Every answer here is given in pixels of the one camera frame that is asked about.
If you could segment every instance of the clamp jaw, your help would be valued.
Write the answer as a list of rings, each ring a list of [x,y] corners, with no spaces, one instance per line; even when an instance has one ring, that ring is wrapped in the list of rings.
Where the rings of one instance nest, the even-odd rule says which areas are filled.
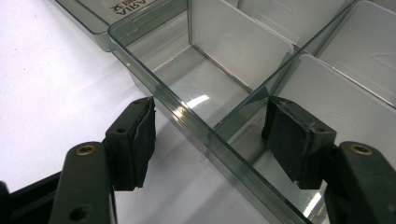
[[[102,143],[71,148],[60,173],[11,194],[0,182],[0,223],[117,223],[114,190],[143,187],[155,138],[154,99],[132,102]]]
[[[262,138],[300,189],[328,184],[334,223],[396,223],[396,172],[375,148],[334,144],[336,131],[292,101],[270,97]]]

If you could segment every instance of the transparent plastic container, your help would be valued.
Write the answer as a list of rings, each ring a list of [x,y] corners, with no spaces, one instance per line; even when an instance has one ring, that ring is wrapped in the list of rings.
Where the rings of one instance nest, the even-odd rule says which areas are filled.
[[[330,18],[315,36],[327,35],[346,13]],[[284,85],[305,49],[294,49],[288,39],[222,0],[158,2],[112,25],[109,35],[113,53],[136,85],[158,99],[163,113],[266,218],[326,220],[321,191],[294,186],[258,134],[266,98]],[[318,46],[316,41],[306,46]]]
[[[387,24],[361,37],[354,32],[373,31],[375,20],[359,24],[360,8],[372,3],[356,0],[158,0],[131,11],[127,7],[143,1],[57,2],[95,38],[106,37],[102,48],[111,49],[135,84],[155,96],[157,107],[271,223],[327,223],[328,217],[326,185],[298,189],[262,141],[269,95],[322,119],[338,132],[335,144],[377,147],[396,167],[395,108],[378,91],[389,91],[395,76],[371,77],[384,66],[363,68],[377,84],[372,88],[335,66],[342,55],[335,63],[326,56],[356,44],[360,49],[345,52],[341,62],[358,71],[353,62],[365,57],[360,50],[370,54],[385,43],[394,52],[396,22],[389,11],[366,9],[368,18]],[[355,29],[364,23],[370,24]],[[344,46],[349,40],[341,37],[356,43]],[[393,64],[392,57],[380,59]]]

